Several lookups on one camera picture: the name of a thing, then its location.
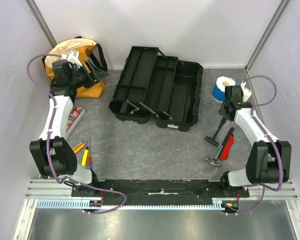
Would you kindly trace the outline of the red blue handled screwdriver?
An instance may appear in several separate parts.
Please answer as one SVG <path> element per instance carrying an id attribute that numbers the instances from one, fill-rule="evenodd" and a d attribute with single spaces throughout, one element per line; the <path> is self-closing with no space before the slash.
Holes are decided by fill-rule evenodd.
<path id="1" fill-rule="evenodd" d="M 88 168 L 89 170 L 92 170 L 92 169 L 93 169 L 93 165 L 92 165 L 92 157 L 91 157 L 91 143 L 90 143 L 90 139 L 88 140 L 87 168 Z"/>

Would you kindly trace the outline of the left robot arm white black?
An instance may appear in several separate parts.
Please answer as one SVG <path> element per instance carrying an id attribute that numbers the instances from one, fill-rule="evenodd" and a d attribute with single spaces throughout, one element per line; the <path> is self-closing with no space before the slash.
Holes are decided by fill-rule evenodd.
<path id="1" fill-rule="evenodd" d="M 94 66 L 88 59 L 83 63 L 61 59 L 52 63 L 53 78 L 49 89 L 49 112 L 38 140 L 29 144 L 30 153 L 39 173 L 54 178 L 58 183 L 65 181 L 83 184 L 88 196 L 96 196 L 100 184 L 95 173 L 77 161 L 76 154 L 67 142 L 67 124 L 74 107 L 77 90 L 100 83 L 108 73 Z"/>

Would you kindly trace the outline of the red black utility knife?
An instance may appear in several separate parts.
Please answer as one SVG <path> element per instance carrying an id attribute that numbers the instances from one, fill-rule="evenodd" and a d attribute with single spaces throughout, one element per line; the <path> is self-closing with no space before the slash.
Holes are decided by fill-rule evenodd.
<path id="1" fill-rule="evenodd" d="M 230 149 L 231 149 L 233 143 L 234 143 L 234 135 L 231 134 L 229 136 L 228 140 L 227 140 L 227 143 L 226 143 L 225 147 L 223 148 L 223 151 L 222 151 L 221 155 L 219 156 L 219 159 L 221 161 L 227 160 L 227 158 L 229 156 Z"/>

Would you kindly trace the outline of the black plastic tool box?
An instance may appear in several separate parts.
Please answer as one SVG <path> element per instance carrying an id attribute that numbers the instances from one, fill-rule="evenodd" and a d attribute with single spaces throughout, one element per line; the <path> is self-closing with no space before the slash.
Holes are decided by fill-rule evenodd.
<path id="1" fill-rule="evenodd" d="M 132 46 L 109 109 L 118 120 L 187 132 L 198 122 L 204 68 L 164 55 L 158 47 Z"/>

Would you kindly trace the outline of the claw hammer red black handle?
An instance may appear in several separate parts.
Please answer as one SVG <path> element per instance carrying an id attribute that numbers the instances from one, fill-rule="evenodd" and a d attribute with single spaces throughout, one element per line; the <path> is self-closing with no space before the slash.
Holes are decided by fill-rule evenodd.
<path id="1" fill-rule="evenodd" d="M 224 150 L 224 147 L 229 139 L 230 135 L 233 135 L 235 128 L 231 127 L 228 131 L 228 133 L 226 134 L 217 154 L 215 155 L 215 157 L 213 159 L 209 159 L 208 157 L 205 159 L 210 165 L 214 166 L 214 167 L 221 167 L 222 165 L 217 164 L 217 161 L 220 160 L 220 155 L 222 154 L 222 151 Z"/>

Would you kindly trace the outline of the yellow handled screwdriver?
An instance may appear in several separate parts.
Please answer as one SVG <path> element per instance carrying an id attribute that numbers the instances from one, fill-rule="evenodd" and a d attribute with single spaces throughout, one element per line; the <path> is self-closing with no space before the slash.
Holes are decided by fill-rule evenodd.
<path id="1" fill-rule="evenodd" d="M 85 167 L 87 165 L 88 157 L 89 157 L 89 151 L 90 151 L 90 141 L 88 140 L 88 142 L 86 144 L 86 147 L 85 147 L 85 150 L 84 150 L 84 153 L 83 153 L 83 156 L 82 156 L 82 160 L 81 160 L 81 165 L 83 167 Z"/>

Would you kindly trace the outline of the black rubber mallet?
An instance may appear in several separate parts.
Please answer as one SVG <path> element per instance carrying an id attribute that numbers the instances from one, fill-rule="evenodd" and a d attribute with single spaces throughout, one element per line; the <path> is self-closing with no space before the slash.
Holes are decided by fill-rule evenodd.
<path id="1" fill-rule="evenodd" d="M 223 125 L 226 123 L 226 121 L 227 121 L 227 119 L 223 117 L 222 120 L 220 121 L 220 124 L 219 124 L 217 130 L 215 131 L 214 135 L 212 137 L 206 136 L 204 138 L 204 140 L 207 141 L 209 144 L 217 147 L 219 145 L 219 143 L 216 141 L 216 137 L 217 137 L 219 131 L 222 129 Z"/>

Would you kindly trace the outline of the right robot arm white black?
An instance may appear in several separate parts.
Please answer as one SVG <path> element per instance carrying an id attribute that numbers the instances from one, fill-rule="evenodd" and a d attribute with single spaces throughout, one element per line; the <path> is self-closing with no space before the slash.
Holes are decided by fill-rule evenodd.
<path id="1" fill-rule="evenodd" d="M 274 136 L 256 115 L 253 105 L 243 101 L 240 86 L 227 86 L 219 113 L 235 122 L 244 132 L 252 148 L 243 169 L 226 171 L 220 178 L 219 191 L 232 196 L 237 187 L 286 183 L 290 178 L 292 146 Z"/>

